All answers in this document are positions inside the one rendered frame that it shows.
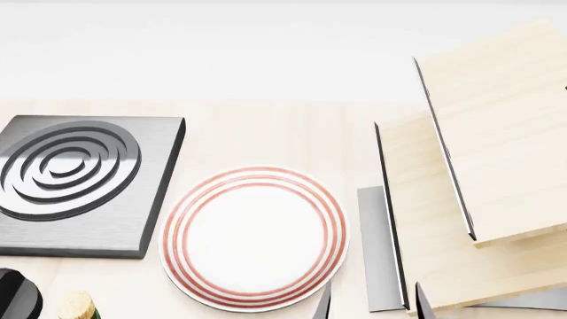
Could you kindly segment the grey black right gripper finger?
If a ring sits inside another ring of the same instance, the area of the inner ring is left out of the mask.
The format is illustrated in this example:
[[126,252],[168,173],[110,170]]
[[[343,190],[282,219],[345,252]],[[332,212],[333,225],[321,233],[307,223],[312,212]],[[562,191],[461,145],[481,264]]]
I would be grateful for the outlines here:
[[322,297],[318,303],[318,306],[315,310],[312,319],[329,319],[330,302],[331,302],[331,284],[332,281],[329,281],[324,286]]

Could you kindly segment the white plate with red rings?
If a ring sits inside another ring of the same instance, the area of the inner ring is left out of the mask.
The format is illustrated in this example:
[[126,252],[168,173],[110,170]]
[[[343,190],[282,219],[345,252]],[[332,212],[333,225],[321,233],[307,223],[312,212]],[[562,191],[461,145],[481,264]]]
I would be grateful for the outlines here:
[[287,167],[237,167],[200,181],[160,228],[159,257],[183,294],[231,313],[264,313],[322,289],[350,241],[339,201]]

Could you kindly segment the grey metal stove burner plate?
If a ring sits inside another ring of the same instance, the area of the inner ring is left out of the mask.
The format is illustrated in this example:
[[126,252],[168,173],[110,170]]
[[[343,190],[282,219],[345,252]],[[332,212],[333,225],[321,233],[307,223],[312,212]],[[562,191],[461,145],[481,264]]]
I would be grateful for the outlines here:
[[0,131],[0,256],[142,259],[181,117],[14,116]]

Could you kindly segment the black round bowl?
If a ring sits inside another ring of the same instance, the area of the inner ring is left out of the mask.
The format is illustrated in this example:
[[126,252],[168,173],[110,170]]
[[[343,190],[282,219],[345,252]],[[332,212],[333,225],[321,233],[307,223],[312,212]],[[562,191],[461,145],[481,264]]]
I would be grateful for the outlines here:
[[38,319],[43,297],[18,270],[0,268],[0,319]]

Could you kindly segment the light wooden drawer cabinet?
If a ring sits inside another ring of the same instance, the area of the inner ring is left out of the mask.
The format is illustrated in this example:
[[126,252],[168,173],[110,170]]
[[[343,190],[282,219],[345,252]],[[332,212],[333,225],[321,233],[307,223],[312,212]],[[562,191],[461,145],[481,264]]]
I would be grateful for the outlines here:
[[408,315],[567,288],[567,36],[535,20],[424,61],[377,124]]

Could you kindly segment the green bottle with cork stopper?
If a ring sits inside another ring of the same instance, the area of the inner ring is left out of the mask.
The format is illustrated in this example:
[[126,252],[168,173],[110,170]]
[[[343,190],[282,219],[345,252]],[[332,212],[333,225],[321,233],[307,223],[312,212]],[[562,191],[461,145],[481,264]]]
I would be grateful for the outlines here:
[[87,292],[71,292],[58,304],[58,319],[101,319],[95,303]]

